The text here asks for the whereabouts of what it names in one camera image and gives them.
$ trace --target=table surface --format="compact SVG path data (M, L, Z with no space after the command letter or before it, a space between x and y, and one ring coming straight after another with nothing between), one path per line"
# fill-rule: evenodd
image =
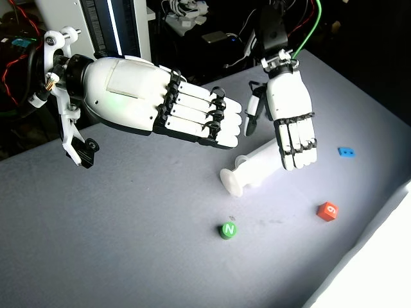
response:
M308 52L318 162L233 198L218 177L274 137L261 117L233 150L97 124L91 169L53 141L0 163L0 307L300 307L411 175L411 128ZM221 85L243 106L255 67ZM341 158L348 146L355 158ZM317 206L340 207L326 223ZM217 226L233 220L235 238Z

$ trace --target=number on red cube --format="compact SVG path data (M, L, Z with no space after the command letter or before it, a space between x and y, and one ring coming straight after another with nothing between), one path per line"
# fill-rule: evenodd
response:
M325 221L331 221L337 218L338 207L331 202L326 202L319 207L317 215Z

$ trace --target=blue lego brick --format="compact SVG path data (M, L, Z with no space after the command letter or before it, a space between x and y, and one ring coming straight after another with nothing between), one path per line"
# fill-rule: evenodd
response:
M351 148L338 148L341 157L355 157L355 152Z

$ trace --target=robotic hand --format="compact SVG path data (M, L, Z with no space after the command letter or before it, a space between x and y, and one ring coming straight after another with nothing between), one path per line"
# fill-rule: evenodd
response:
M269 81L250 82L252 96L246 110L245 135L255 130L265 105L268 118L274 121L284 168L291 171L308 166L317 160L311 98L302 82L298 60L291 57L291 51L285 50L288 40L281 15L272 7L261 11L259 24L249 42L255 38L261 46L261 65Z
M78 166L92 166L98 145L76 129L80 109L70 98L83 100L91 114L120 130L161 133L217 148L237 146L241 105L226 98L222 88L208 91L188 83L178 71L133 56L95 62L72 56L70 44L78 34L65 27L44 35L46 83L29 99L39 108L49 92L56 96L63 148ZM55 52L59 49L63 56Z

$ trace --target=green button with letter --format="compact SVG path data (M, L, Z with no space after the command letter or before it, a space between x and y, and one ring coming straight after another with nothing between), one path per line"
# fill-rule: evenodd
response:
M222 225L220 229L220 235L223 239L230 239L234 237L236 233L237 233L237 226L231 221Z

